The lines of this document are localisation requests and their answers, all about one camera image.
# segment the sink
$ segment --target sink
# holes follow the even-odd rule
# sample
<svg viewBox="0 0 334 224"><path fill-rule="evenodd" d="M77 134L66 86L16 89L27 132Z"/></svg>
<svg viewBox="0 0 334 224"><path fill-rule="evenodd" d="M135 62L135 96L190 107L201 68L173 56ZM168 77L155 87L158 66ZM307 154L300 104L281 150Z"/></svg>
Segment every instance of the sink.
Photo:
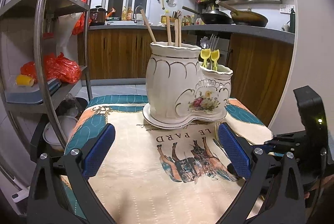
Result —
<svg viewBox="0 0 334 224"><path fill-rule="evenodd" d="M136 25L133 21L112 21L112 22L106 22L106 25Z"/></svg>

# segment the wooden cabinet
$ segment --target wooden cabinet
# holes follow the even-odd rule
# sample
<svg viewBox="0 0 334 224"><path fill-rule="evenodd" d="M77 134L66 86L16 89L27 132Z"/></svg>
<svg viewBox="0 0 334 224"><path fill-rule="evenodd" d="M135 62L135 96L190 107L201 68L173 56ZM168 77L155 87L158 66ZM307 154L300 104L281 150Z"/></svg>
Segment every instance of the wooden cabinet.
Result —
<svg viewBox="0 0 334 224"><path fill-rule="evenodd" d="M167 41L166 31L154 31L156 40ZM91 79L145 78L152 39L139 29L103 29L88 32L87 50ZM83 38L78 36L79 64L84 64Z"/></svg>
<svg viewBox="0 0 334 224"><path fill-rule="evenodd" d="M231 96L268 126L287 82L293 45L233 34L231 50L228 61L233 70Z"/></svg>

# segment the wall socket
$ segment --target wall socket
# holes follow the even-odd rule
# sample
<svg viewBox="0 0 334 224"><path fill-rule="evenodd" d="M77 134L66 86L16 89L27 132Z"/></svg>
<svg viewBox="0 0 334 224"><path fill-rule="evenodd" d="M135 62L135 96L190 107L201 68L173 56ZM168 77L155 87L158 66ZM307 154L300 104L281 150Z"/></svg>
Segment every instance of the wall socket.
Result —
<svg viewBox="0 0 334 224"><path fill-rule="evenodd" d="M295 6L289 4L280 4L280 13L291 14L291 9L295 9Z"/></svg>

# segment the faucet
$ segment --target faucet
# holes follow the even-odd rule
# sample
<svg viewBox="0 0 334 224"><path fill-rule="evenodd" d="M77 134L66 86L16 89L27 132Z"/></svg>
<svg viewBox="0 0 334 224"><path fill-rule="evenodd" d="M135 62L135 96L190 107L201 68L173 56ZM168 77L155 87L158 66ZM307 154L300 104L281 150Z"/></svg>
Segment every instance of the faucet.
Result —
<svg viewBox="0 0 334 224"><path fill-rule="evenodd" d="M141 7L144 10L144 8L141 5L139 5L139 6L136 7L135 12L133 14L133 18L134 18L133 22L136 23L136 24L138 23L138 20L137 20L137 10L138 10L139 7Z"/></svg>

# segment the floor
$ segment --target floor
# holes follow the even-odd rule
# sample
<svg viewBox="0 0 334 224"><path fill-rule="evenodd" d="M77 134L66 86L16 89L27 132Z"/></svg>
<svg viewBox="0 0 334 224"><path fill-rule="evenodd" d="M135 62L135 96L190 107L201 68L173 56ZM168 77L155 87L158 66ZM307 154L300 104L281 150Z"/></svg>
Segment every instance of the floor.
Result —
<svg viewBox="0 0 334 224"><path fill-rule="evenodd" d="M93 98L105 95L146 95L144 84L92 86ZM83 86L76 97L88 100L87 88Z"/></svg>

